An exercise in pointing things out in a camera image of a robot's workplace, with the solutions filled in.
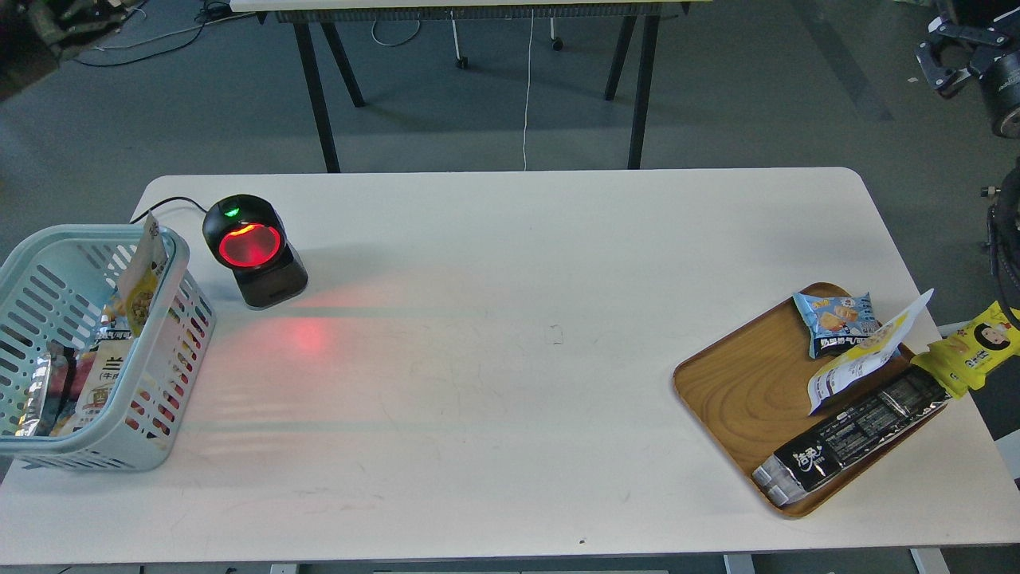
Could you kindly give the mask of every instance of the snack package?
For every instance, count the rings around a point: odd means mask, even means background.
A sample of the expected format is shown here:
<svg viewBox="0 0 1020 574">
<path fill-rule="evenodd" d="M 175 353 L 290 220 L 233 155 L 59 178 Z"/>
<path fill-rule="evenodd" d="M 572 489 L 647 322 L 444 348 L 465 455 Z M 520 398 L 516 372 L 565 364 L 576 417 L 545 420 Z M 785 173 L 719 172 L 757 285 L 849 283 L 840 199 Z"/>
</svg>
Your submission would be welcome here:
<svg viewBox="0 0 1020 574">
<path fill-rule="evenodd" d="M 1017 354 L 1020 335 L 996 302 L 963 329 L 929 345 L 928 351 L 914 357 L 913 363 L 960 399 L 970 389 L 983 387 L 985 376 Z"/>
<path fill-rule="evenodd" d="M 934 290 L 925 292 L 873 335 L 819 369 L 808 381 L 811 414 L 814 414 L 825 400 L 849 387 L 861 377 L 873 373 L 899 353 L 900 344 L 914 326 L 914 320 L 928 305 L 933 293 Z"/>
<path fill-rule="evenodd" d="M 64 425 L 66 425 L 74 417 L 74 411 L 78 408 L 78 400 L 82 397 L 82 392 L 85 389 L 85 383 L 89 379 L 89 373 L 92 371 L 92 366 L 95 362 L 95 351 L 81 353 L 75 358 L 73 374 L 70 375 L 66 384 L 67 398 L 66 401 L 62 403 L 63 406 L 60 408 L 60 413 L 57 414 L 56 422 L 53 424 L 53 429 L 50 431 L 51 436 L 62 436 L 61 429 L 63 429 Z"/>
<path fill-rule="evenodd" d="M 790 439 L 752 473 L 777 507 L 796 503 L 942 409 L 949 394 L 911 367 Z"/>
<path fill-rule="evenodd" d="M 128 318 L 137 337 L 149 319 L 149 306 L 156 296 L 159 278 L 166 270 L 166 247 L 159 234 L 159 222 L 152 213 L 145 218 L 145 231 L 128 268 L 117 278 L 118 305 L 115 311 Z"/>
<path fill-rule="evenodd" d="M 131 341 L 101 342 L 89 369 L 82 395 L 74 405 L 74 413 L 60 421 L 55 436 L 66 436 L 96 420 L 106 407 L 120 369 L 131 353 Z"/>
<path fill-rule="evenodd" d="M 73 350 L 50 342 L 36 360 L 32 383 L 24 401 L 24 412 L 17 422 L 14 436 L 46 436 L 56 422 L 61 401 L 66 397 L 68 373 L 71 371 Z"/>
<path fill-rule="evenodd" d="M 811 334 L 808 347 L 811 359 L 839 355 L 878 330 L 878 322 L 871 311 L 870 294 L 860 298 L 815 298 L 794 294 L 794 304 Z"/>
</svg>

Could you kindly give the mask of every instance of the table leg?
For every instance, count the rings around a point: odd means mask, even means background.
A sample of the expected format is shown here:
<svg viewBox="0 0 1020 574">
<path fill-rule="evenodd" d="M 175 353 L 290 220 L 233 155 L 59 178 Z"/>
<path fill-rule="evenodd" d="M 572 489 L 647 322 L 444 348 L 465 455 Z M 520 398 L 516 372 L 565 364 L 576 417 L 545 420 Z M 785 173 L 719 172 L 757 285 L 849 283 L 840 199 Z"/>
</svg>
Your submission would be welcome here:
<svg viewBox="0 0 1020 574">
<path fill-rule="evenodd" d="M 325 41 L 329 44 L 329 50 L 333 51 L 333 59 L 337 60 L 340 74 L 344 76 L 344 84 L 347 85 L 347 93 L 351 95 L 351 102 L 354 103 L 354 107 L 364 107 L 365 99 L 361 97 L 361 89 L 358 88 L 358 81 L 354 77 L 354 70 L 351 69 L 351 60 L 347 59 L 347 52 L 344 51 L 344 45 L 340 42 L 337 24 L 332 21 L 320 23 Z"/>
<path fill-rule="evenodd" d="M 620 35 L 616 39 L 616 51 L 613 52 L 613 64 L 609 67 L 609 80 L 606 82 L 606 101 L 616 97 L 616 86 L 620 83 L 620 72 L 623 71 L 623 60 L 627 57 L 630 37 L 634 33 L 634 22 L 638 16 L 623 16 L 620 24 Z"/>
<path fill-rule="evenodd" d="M 914 557 L 918 574 L 950 574 L 942 552 L 938 549 L 911 549 L 910 556 Z"/>
<path fill-rule="evenodd" d="M 642 34 L 641 62 L 638 66 L 638 94 L 634 97 L 634 117 L 630 124 L 630 156 L 627 169 L 641 168 L 641 152 L 645 146 L 645 123 L 648 119 L 648 100 L 652 91 L 652 69 L 655 66 L 655 44 L 659 37 L 659 16 L 645 16 Z"/>
<path fill-rule="evenodd" d="M 722 555 L 726 574 L 755 574 L 755 563 L 749 554 Z"/>
<path fill-rule="evenodd" d="M 305 71 L 308 97 L 312 101 L 312 113 L 315 115 L 315 127 L 319 134 L 319 145 L 322 146 L 325 170 L 330 173 L 339 173 L 340 160 L 337 159 L 337 144 L 333 141 L 329 111 L 325 107 L 325 95 L 322 93 L 322 79 L 318 74 L 318 63 L 315 61 L 315 48 L 312 46 L 312 35 L 308 31 L 308 24 L 295 23 L 294 36 L 298 40 L 301 67 Z"/>
</svg>

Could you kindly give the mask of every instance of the wooden tray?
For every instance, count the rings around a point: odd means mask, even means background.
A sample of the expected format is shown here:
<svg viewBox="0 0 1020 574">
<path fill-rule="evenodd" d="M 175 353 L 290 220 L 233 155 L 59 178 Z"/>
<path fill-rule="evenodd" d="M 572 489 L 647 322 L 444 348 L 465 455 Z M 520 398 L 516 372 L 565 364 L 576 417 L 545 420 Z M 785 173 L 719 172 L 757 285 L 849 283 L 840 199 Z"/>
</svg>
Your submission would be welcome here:
<svg viewBox="0 0 1020 574">
<path fill-rule="evenodd" d="M 848 297 L 831 282 L 815 282 L 802 293 L 819 298 Z M 751 473 L 789 439 L 906 370 L 914 356 L 900 346 L 899 357 L 809 417 L 808 380 L 832 358 L 809 358 L 808 342 L 807 327 L 789 299 L 684 361 L 673 373 L 673 385 L 680 400 L 705 425 L 750 486 L 769 506 L 790 518 L 814 511 L 921 427 L 918 424 L 905 432 L 806 499 L 782 508 L 772 505 Z"/>
</svg>

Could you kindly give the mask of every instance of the white snack wrapper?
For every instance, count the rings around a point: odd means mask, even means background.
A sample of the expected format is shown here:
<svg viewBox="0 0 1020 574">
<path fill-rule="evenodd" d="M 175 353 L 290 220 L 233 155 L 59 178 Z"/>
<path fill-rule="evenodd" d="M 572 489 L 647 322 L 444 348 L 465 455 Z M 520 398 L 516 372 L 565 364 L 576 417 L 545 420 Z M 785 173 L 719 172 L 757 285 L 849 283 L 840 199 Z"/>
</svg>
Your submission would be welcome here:
<svg viewBox="0 0 1020 574">
<path fill-rule="evenodd" d="M 826 399 L 885 365 L 914 326 L 914 320 L 928 305 L 933 293 L 934 290 L 925 292 L 873 335 L 819 369 L 808 381 L 808 397 L 811 399 L 809 414 L 813 415 Z"/>
</svg>

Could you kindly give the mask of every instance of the plastic basket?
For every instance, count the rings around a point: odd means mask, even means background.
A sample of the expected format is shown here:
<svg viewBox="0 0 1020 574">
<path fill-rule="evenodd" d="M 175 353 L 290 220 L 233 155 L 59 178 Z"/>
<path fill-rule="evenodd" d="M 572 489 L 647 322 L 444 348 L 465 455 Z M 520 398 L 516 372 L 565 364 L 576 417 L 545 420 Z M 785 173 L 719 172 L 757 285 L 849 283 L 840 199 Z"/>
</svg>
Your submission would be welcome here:
<svg viewBox="0 0 1020 574">
<path fill-rule="evenodd" d="M 166 270 L 102 414 L 63 437 L 13 436 L 36 359 L 87 349 L 142 225 L 56 225 L 0 266 L 0 456 L 72 470 L 148 470 L 169 455 L 215 316 L 188 272 L 188 244 L 161 228 Z"/>
</svg>

